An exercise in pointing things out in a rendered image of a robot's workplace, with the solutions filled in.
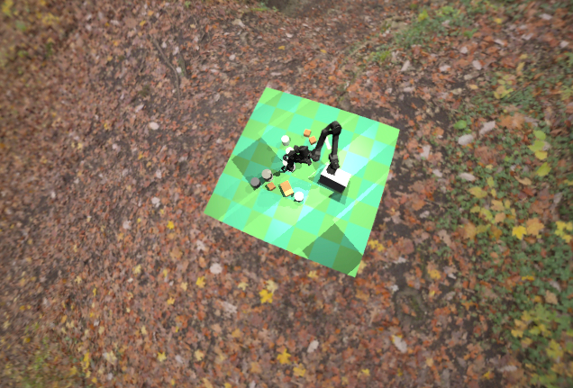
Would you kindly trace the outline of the glass french press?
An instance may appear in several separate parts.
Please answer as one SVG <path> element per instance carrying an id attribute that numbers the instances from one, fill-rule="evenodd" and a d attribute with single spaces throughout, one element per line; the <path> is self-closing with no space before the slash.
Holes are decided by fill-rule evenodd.
<path id="1" fill-rule="evenodd" d="M 283 158 L 288 159 L 287 156 L 283 156 Z M 293 172 L 293 171 L 296 169 L 296 165 L 294 164 L 294 169 L 293 169 L 293 171 L 289 171 L 289 170 L 287 169 L 287 164 L 288 164 L 288 163 L 287 163 L 284 159 L 283 159 L 283 164 L 284 164 L 284 166 L 282 166 L 281 169 L 282 169 L 282 171 L 283 171 L 284 173 L 285 173 L 286 171 L 288 171 L 288 172 Z M 284 167 L 286 167 L 286 170 L 283 169 Z"/>

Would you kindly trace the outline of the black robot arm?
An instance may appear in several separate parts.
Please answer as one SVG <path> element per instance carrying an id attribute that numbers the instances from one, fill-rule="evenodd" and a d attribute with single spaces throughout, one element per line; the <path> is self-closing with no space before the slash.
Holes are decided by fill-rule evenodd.
<path id="1" fill-rule="evenodd" d="M 312 161 L 317 162 L 321 158 L 322 148 L 324 142 L 326 141 L 326 136 L 332 135 L 332 145 L 331 149 L 332 152 L 329 154 L 328 159 L 330 160 L 330 165 L 327 167 L 327 173 L 334 175 L 337 169 L 340 168 L 339 166 L 339 158 L 338 158 L 338 142 L 339 136 L 341 134 L 342 126 L 339 124 L 338 121 L 333 121 L 328 124 L 321 132 L 319 140 L 313 150 L 309 150 L 308 146 L 302 145 L 298 148 L 300 155 L 298 155 L 294 150 L 290 150 L 288 155 L 288 159 L 291 161 L 297 161 L 297 157 L 301 156 L 300 161 L 301 163 L 308 164 L 310 167 L 312 165 Z M 309 157 L 310 156 L 310 157 Z"/>

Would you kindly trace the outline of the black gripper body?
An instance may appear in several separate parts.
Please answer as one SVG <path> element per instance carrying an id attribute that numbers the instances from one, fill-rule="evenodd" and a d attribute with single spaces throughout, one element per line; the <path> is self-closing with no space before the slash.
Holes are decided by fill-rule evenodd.
<path id="1" fill-rule="evenodd" d="M 299 147 L 298 147 L 297 145 L 295 145 L 295 146 L 293 147 L 293 149 L 295 149 L 295 152 L 296 152 L 297 154 L 299 154 L 298 148 L 299 148 Z M 299 154 L 299 155 L 300 155 L 300 154 Z M 301 161 L 300 161 L 300 158 L 301 158 L 301 156 L 297 157 L 297 161 L 291 161 L 291 160 L 289 160 L 289 163 L 286 165 L 286 168 L 287 168 L 289 171 L 293 171 L 293 169 L 294 169 L 294 162 L 295 162 L 295 163 L 300 163 L 300 164 L 302 164 Z"/>

